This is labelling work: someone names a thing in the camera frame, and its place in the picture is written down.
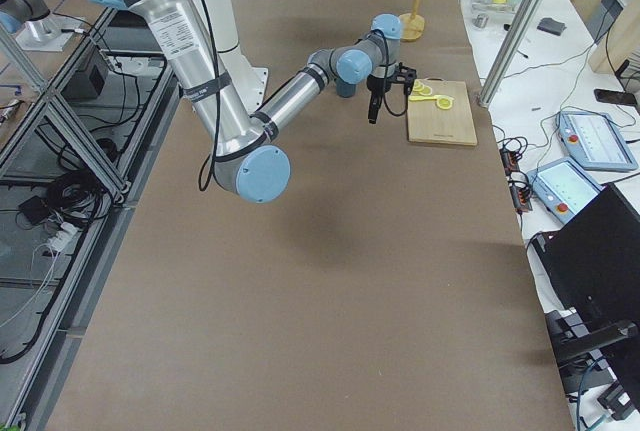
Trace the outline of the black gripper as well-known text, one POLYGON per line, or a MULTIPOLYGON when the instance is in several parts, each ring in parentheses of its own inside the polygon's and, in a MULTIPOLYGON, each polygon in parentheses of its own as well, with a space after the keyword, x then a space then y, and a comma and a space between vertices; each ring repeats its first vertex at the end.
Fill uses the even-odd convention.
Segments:
POLYGON ((391 89, 392 79, 387 77, 379 78, 374 75, 367 77, 367 89, 371 92, 367 119, 370 124, 376 124, 378 113, 381 108, 381 100, 391 89))

